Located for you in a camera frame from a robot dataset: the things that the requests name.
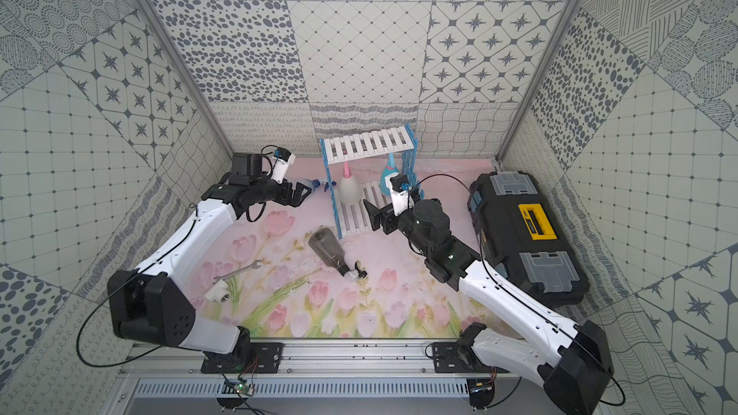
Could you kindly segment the blue pink watering bottle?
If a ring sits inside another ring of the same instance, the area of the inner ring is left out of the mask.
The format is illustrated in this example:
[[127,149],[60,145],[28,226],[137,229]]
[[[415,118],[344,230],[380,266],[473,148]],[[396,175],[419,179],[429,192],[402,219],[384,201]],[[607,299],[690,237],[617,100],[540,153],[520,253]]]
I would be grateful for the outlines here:
[[382,192],[382,195],[387,196],[387,197],[391,196],[390,178],[394,177],[398,173],[399,173],[399,170],[396,165],[394,154],[389,153],[386,166],[384,167],[384,169],[382,169],[382,174],[379,180],[380,191]]

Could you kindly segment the clear blue spray bottle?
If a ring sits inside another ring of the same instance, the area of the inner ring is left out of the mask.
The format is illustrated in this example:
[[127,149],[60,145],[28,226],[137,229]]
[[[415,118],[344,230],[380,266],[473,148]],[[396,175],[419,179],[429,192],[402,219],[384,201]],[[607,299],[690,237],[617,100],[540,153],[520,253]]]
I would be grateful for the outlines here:
[[320,179],[307,179],[307,178],[290,178],[289,179],[296,189],[309,189],[311,192],[321,190],[322,192],[328,192],[331,186],[335,186],[335,181],[328,182],[327,180]]

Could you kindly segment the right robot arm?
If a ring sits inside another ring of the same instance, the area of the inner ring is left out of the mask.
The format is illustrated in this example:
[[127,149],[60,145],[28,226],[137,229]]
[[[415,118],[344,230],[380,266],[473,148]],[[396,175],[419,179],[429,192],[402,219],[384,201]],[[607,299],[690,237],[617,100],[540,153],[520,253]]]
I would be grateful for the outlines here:
[[522,337],[476,326],[463,337],[473,357],[543,388],[566,414],[592,414],[613,377],[605,331],[579,324],[532,299],[489,267],[484,257],[452,235],[450,219],[436,200],[420,200],[401,213],[392,205],[363,205],[373,230],[401,232],[425,258],[432,276],[482,304]]

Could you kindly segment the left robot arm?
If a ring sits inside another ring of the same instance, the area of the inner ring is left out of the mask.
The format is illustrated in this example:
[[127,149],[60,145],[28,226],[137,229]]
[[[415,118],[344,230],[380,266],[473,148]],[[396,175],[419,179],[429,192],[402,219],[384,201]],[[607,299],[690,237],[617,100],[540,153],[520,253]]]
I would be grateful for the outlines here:
[[205,373],[241,372],[251,366],[256,354],[249,330],[201,316],[184,287],[209,246],[250,207],[269,202],[302,205],[311,189],[286,180],[295,159],[277,147],[264,171],[260,155],[234,155],[230,172],[202,195],[193,215],[160,249],[135,269],[116,271],[108,282],[115,336],[201,352]]

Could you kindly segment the white pink watering bottle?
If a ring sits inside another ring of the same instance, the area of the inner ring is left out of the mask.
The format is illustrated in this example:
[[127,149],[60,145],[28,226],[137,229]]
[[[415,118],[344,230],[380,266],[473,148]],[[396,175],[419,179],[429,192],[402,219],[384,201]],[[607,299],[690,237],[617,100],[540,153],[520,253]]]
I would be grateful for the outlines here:
[[337,187],[339,201],[346,206],[358,204],[363,199],[363,190],[361,183],[353,174],[349,161],[343,163],[342,173],[342,179]]

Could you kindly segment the blue and white slatted shelf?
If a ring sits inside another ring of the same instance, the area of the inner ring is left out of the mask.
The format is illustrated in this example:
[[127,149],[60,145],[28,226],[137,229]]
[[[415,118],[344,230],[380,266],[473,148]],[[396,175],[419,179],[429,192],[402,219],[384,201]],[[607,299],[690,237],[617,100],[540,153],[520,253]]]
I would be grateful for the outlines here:
[[418,141],[411,125],[390,127],[371,132],[335,136],[319,141],[325,166],[328,190],[332,197],[332,214],[339,239],[355,236],[371,229],[369,217],[362,203],[345,204],[337,186],[343,180],[343,165],[347,163],[361,185],[363,197],[381,208],[390,203],[390,197],[381,192],[382,173],[389,157],[411,184],[417,184],[415,161]]

